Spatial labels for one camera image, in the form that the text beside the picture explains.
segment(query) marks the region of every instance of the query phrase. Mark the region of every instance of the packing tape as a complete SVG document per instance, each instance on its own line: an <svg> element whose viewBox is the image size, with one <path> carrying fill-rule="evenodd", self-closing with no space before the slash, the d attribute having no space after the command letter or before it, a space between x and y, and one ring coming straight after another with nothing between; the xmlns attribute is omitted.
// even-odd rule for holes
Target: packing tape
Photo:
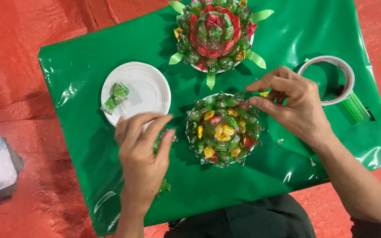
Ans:
<svg viewBox="0 0 381 238"><path fill-rule="evenodd" d="M302 73L308 66L318 62L328 62L334 64L336 67L340 68L343 71L343 74L345 75L345 87L343 88L342 93L336 99L330 101L321 101L321 105L329 106L345 100L346 97L348 97L348 95L351 94L353 86L355 84L355 74L353 73L352 68L349 66L348 63L346 63L344 60L338 57L319 56L305 62L305 64L302 65L302 67L298 70L298 74L302 76Z"/></svg>

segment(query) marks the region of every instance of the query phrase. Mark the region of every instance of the left hand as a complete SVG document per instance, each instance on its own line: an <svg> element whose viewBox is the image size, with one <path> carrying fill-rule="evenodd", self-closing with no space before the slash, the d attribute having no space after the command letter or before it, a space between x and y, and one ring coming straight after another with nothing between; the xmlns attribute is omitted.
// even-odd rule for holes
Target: left hand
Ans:
<svg viewBox="0 0 381 238"><path fill-rule="evenodd" d="M172 118L171 114L141 113L127 120L121 117L117 123L115 138L120 145L119 158L124 177L120 195L122 213L123 209L129 209L145 215L151 206L167 172L175 130L163 135L156 155L153 155L153 144ZM148 122L151 124L143 132L142 126Z"/></svg>

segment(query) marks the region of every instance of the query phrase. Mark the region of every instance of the green plastic sheet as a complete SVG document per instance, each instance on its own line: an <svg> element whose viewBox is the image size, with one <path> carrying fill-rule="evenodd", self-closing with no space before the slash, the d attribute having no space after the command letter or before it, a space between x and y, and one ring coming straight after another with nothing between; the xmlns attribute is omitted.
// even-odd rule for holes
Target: green plastic sheet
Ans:
<svg viewBox="0 0 381 238"><path fill-rule="evenodd" d="M253 12L275 11L268 21L259 22L251 48L263 57L267 69L245 59L235 70L217 74L213 90L205 84L207 73L181 62L169 65L177 52L172 33L177 12L170 6L41 49L42 71L97 235L115 231L123 187L114 127L99 110L100 94L108 74L130 61L151 64L165 75L172 91L170 113L174 114L168 127L177 128L179 136L179 142L173 143L165 177L172 185L171 192L155 198L145 216L146 226L328 181L309 147L265 114L261 116L268 132L260 136L263 145L253 150L243 167L201 166L185 137L186 111L193 108L194 100L220 91L243 90L280 65L297 70L306 58L331 55L351 65L356 76L353 91L376 121L351 125L336 105L324 107L324 111L341 142L364 166L369 170L381 167L381 100L354 2L250 0L248 6ZM151 39L140 37L136 29L144 29ZM306 76L316 79L315 74Z"/></svg>

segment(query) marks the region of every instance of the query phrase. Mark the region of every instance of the right hand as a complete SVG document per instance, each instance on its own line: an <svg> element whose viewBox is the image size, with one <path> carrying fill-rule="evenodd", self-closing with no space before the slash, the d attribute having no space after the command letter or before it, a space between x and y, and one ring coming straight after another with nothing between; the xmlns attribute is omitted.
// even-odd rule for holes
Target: right hand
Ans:
<svg viewBox="0 0 381 238"><path fill-rule="evenodd" d="M249 103L272 116L313 149L321 146L321 141L334 136L321 106L315 82L280 66L245 89L263 92L268 88L272 90L267 98L251 97Z"/></svg>

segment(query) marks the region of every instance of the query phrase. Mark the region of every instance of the dark pants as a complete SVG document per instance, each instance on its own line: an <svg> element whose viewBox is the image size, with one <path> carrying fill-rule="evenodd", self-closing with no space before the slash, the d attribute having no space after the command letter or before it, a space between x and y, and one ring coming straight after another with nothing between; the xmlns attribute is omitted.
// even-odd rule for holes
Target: dark pants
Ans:
<svg viewBox="0 0 381 238"><path fill-rule="evenodd" d="M164 238L314 238L305 210L283 194L189 217Z"/></svg>

